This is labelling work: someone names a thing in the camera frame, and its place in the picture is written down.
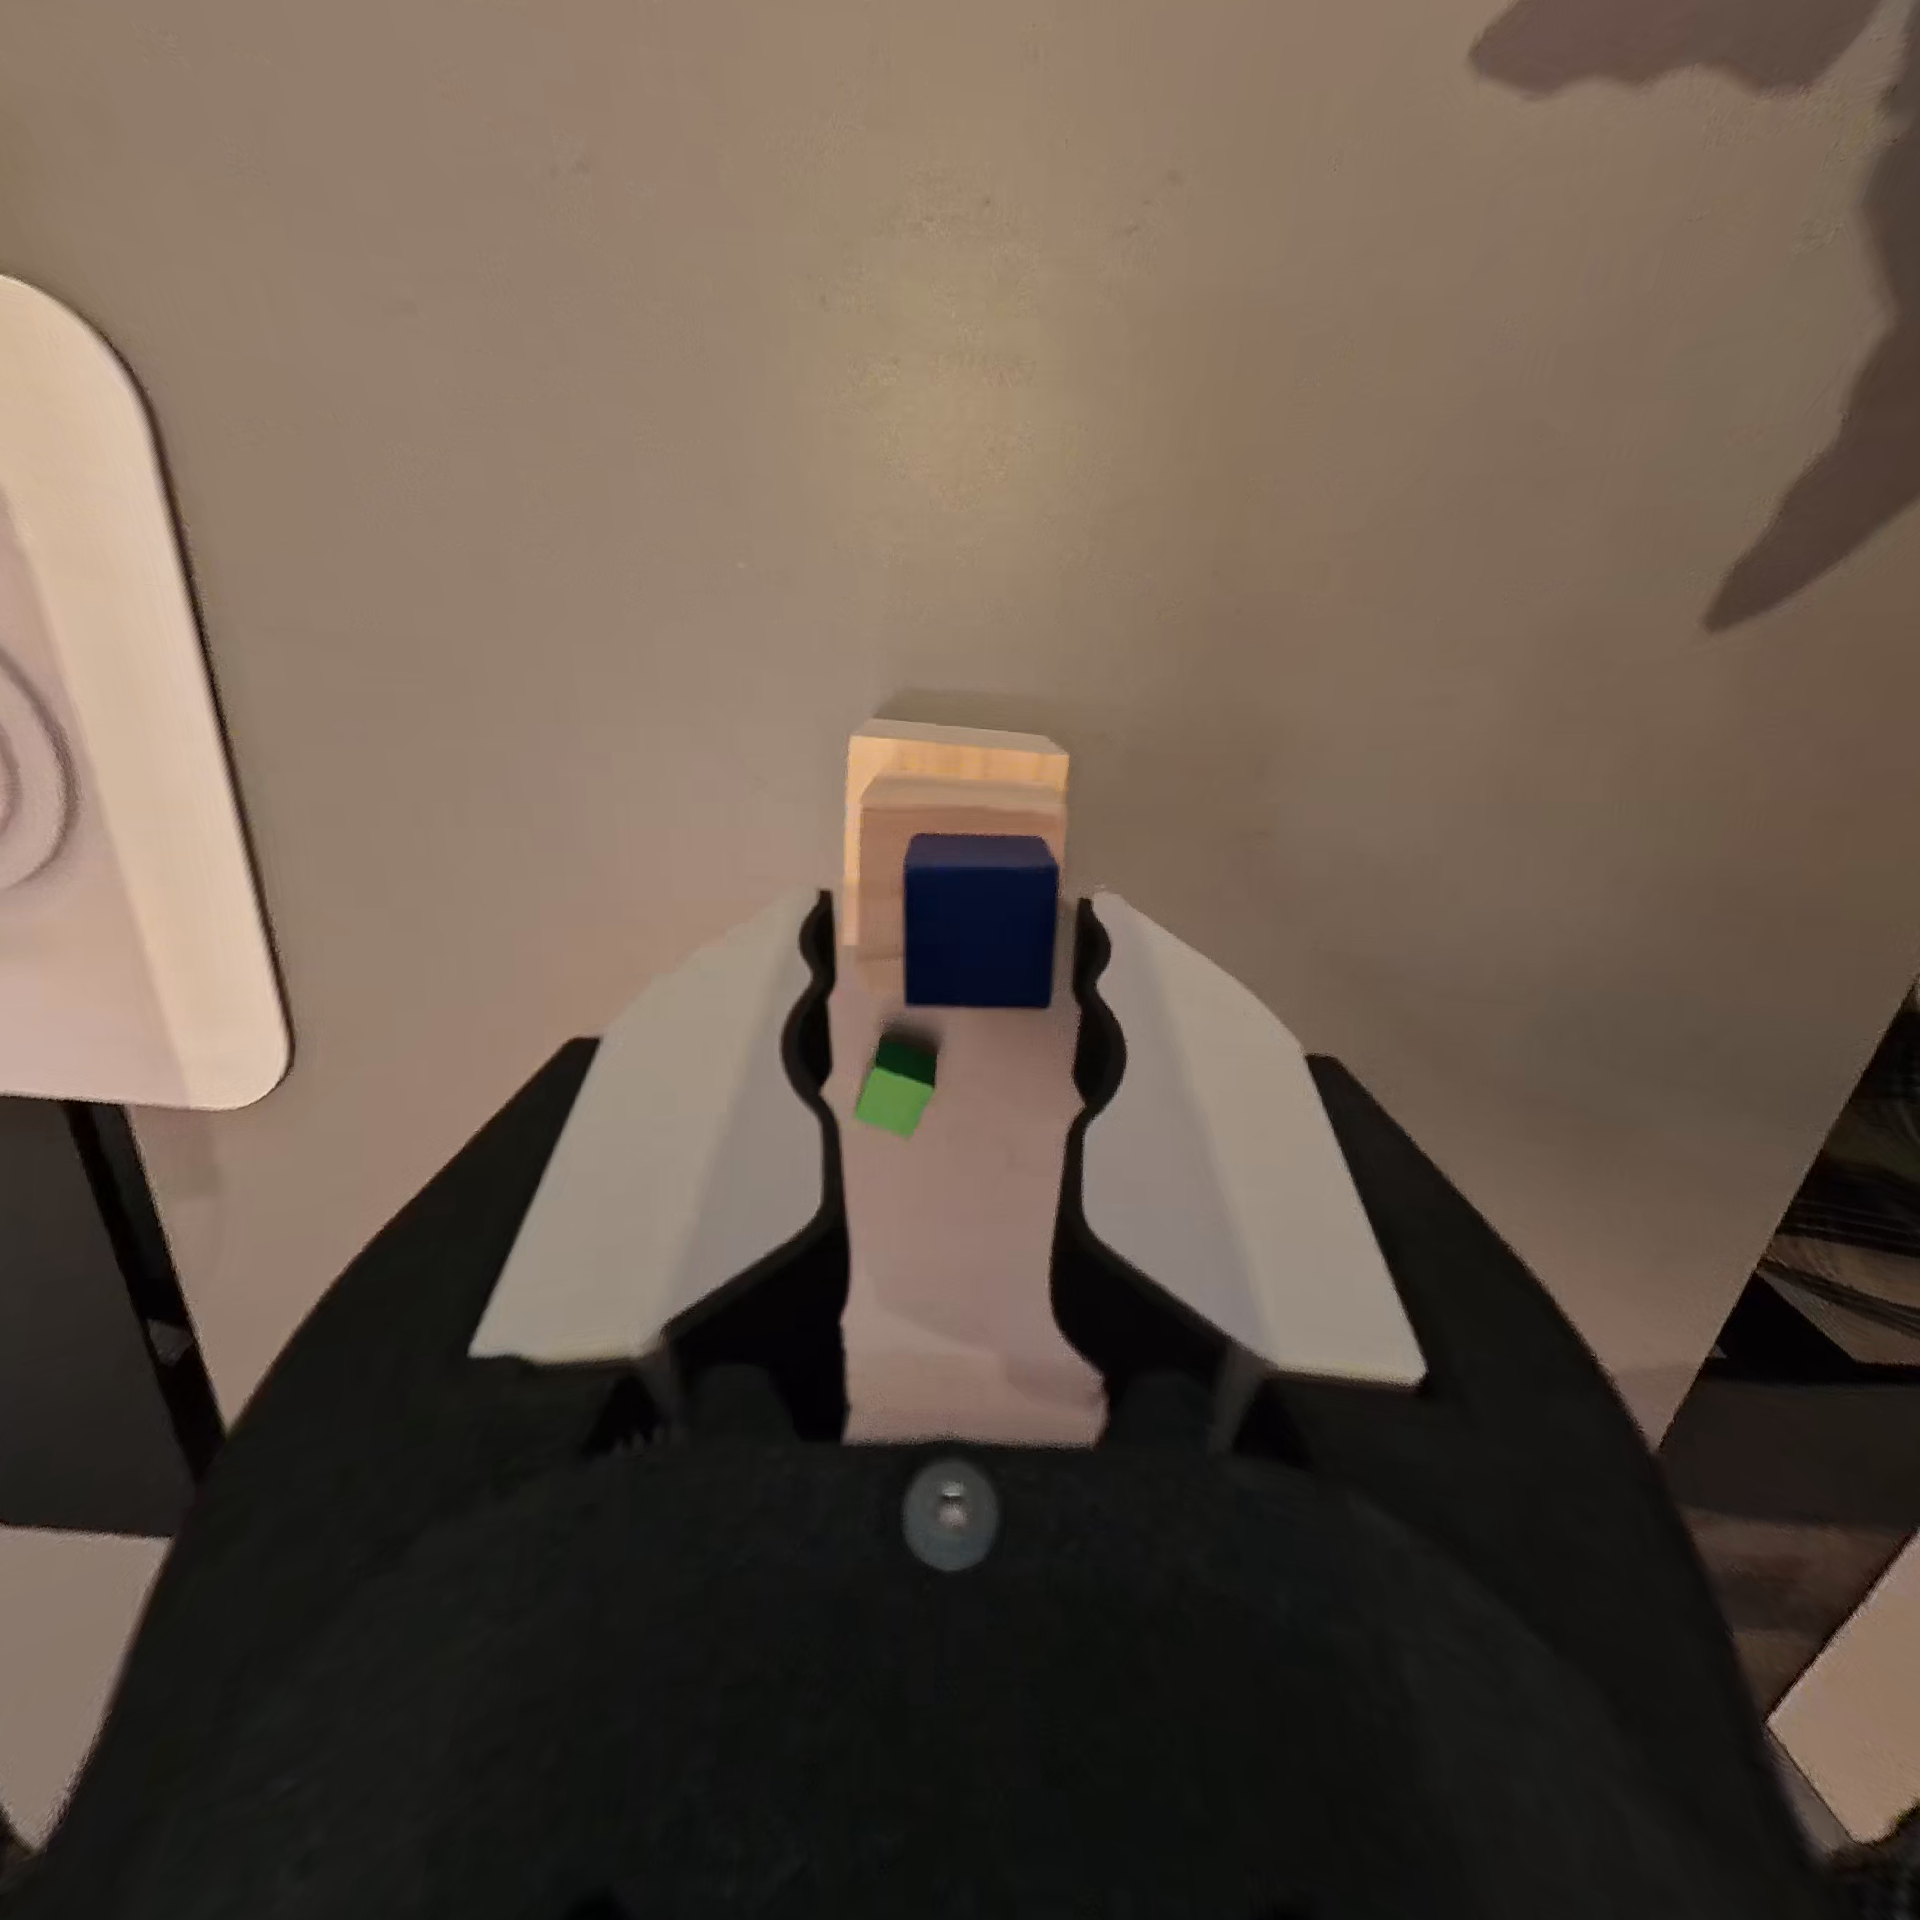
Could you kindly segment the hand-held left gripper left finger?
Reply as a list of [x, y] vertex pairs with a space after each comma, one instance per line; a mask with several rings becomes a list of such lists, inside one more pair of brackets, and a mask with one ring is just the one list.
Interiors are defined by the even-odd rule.
[[797, 1439], [848, 1428], [850, 1228], [825, 1098], [830, 891], [763, 907], [591, 1046], [470, 1332], [477, 1360], [634, 1360], [671, 1417], [765, 1374]]

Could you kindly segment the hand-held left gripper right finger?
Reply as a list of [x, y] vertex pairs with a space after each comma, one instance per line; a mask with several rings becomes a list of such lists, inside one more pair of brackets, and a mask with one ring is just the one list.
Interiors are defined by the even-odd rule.
[[1173, 1379], [1227, 1442], [1266, 1380], [1423, 1390], [1426, 1359], [1306, 1050], [1119, 894], [1071, 924], [1080, 1112], [1048, 1307], [1111, 1417]]

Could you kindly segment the small green wooden cube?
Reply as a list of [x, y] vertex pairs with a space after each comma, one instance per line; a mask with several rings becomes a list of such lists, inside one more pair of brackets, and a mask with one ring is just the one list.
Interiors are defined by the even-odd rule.
[[922, 1035], [883, 1033], [855, 1098], [855, 1122], [893, 1138], [912, 1138], [938, 1076], [938, 1050]]

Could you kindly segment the blue wooden cube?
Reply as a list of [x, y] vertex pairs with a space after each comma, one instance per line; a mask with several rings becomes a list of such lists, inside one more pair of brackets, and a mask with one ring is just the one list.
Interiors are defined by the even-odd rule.
[[919, 833], [903, 857], [903, 1001], [1042, 1011], [1059, 862], [1033, 833]]

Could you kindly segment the medium natural wooden cube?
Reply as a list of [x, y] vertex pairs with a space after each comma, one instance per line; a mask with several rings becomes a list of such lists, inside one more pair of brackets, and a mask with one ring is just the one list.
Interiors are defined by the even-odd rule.
[[917, 1009], [1050, 1001], [1067, 808], [1037, 783], [882, 775], [857, 806], [850, 942]]

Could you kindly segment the large natural wooden cube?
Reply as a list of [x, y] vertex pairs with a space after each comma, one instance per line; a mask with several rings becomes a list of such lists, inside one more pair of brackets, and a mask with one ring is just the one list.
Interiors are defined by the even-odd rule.
[[919, 833], [1033, 833], [1067, 847], [1070, 755], [1037, 734], [872, 718], [848, 740], [843, 944], [903, 956], [903, 864]]

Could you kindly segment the white mount plate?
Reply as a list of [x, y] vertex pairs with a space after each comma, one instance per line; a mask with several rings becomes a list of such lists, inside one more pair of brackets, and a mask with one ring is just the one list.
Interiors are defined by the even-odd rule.
[[1, 280], [1, 1084], [233, 1114], [291, 1062], [150, 410]]

